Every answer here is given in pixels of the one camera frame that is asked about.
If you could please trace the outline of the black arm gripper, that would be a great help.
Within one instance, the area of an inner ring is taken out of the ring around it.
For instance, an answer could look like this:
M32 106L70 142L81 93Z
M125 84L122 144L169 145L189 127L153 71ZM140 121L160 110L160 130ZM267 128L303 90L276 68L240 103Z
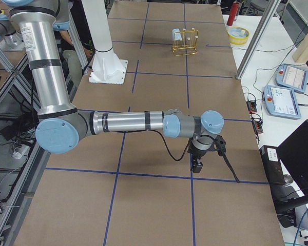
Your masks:
M214 152L217 149L214 148L214 145L211 145L209 148L205 150L198 149L192 142L189 144L188 153L191 155L191 168L192 172L201 172L203 163L201 162L201 158L207 152Z

